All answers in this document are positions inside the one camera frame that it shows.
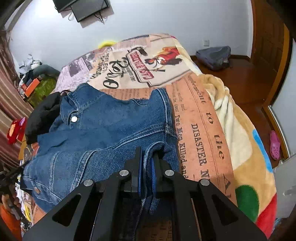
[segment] bed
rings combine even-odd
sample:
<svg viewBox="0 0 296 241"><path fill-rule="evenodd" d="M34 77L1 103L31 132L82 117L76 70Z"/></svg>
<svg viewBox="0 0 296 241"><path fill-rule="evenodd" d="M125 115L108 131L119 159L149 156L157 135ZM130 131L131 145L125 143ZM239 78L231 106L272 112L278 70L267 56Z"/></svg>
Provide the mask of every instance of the bed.
<svg viewBox="0 0 296 241"><path fill-rule="evenodd" d="M271 235L276 188L260 137L223 81L202 74L175 37L143 35L91 51L63 67L53 92L73 91L81 83L122 100L148 98L154 88L165 87L174 108L182 175L210 179ZM142 240L150 235L167 240L169 225L162 232L147 226Z"/></svg>

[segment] metal screw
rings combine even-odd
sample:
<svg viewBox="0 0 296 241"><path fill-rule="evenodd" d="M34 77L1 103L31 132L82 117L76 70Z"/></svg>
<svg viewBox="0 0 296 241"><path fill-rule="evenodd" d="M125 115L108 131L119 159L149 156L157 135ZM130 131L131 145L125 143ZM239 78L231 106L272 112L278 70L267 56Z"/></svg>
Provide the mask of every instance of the metal screw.
<svg viewBox="0 0 296 241"><path fill-rule="evenodd" d="M124 176L128 175L128 170L121 170L121 171L119 172L119 174L120 174L122 177L124 177Z"/></svg>
<svg viewBox="0 0 296 241"><path fill-rule="evenodd" d="M94 182L90 179L87 179L83 182L83 184L86 186L86 187L89 187L93 184Z"/></svg>
<svg viewBox="0 0 296 241"><path fill-rule="evenodd" d="M203 186L209 186L210 182L208 179L201 179L200 184Z"/></svg>
<svg viewBox="0 0 296 241"><path fill-rule="evenodd" d="M174 171L173 171L173 170L166 170L166 171L165 171L165 174L166 174L167 176L172 176L172 175L174 175Z"/></svg>

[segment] orange clothing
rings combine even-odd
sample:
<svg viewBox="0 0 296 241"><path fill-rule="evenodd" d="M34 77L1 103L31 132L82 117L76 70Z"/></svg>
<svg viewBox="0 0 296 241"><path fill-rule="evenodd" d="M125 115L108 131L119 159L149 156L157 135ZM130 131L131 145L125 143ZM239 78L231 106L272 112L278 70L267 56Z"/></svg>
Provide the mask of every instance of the orange clothing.
<svg viewBox="0 0 296 241"><path fill-rule="evenodd" d="M17 240L21 241L20 220L16 220L15 216L8 212L3 205L0 207L0 216Z"/></svg>

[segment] orange box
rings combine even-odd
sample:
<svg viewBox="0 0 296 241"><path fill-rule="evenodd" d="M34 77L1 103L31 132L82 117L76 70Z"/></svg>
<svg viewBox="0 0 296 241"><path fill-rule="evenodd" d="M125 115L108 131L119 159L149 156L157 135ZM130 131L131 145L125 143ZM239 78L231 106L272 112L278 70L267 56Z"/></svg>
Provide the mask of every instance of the orange box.
<svg viewBox="0 0 296 241"><path fill-rule="evenodd" d="M32 94L33 90L35 90L35 88L37 87L37 85L39 85L39 83L40 83L40 81L37 78L34 79L32 81L32 83L27 87L26 92L25 92L25 95L27 97L29 97Z"/></svg>

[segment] metal button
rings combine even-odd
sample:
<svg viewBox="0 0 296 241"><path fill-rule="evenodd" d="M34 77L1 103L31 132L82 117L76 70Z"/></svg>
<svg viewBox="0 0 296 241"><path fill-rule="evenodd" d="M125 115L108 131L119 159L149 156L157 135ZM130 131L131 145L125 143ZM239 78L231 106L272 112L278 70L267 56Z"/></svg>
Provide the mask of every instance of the metal button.
<svg viewBox="0 0 296 241"><path fill-rule="evenodd" d="M210 184L210 182L208 179L201 179L200 184L203 186L208 186Z"/></svg>
<svg viewBox="0 0 296 241"><path fill-rule="evenodd" d="M128 175L128 170L121 170L121 171L119 172L119 175L122 176L122 177Z"/></svg>
<svg viewBox="0 0 296 241"><path fill-rule="evenodd" d="M77 116L72 116L71 121L76 122L78 120Z"/></svg>
<svg viewBox="0 0 296 241"><path fill-rule="evenodd" d="M94 182L90 179L86 179L83 184L86 186L86 187L89 187L93 184Z"/></svg>
<svg viewBox="0 0 296 241"><path fill-rule="evenodd" d="M174 171L173 171L173 170L166 170L166 171L165 171L165 174L166 174L167 176L172 176L172 175L174 175Z"/></svg>
<svg viewBox="0 0 296 241"><path fill-rule="evenodd" d="M37 187L34 187L34 191L37 193L37 194L40 194L40 190L37 188Z"/></svg>

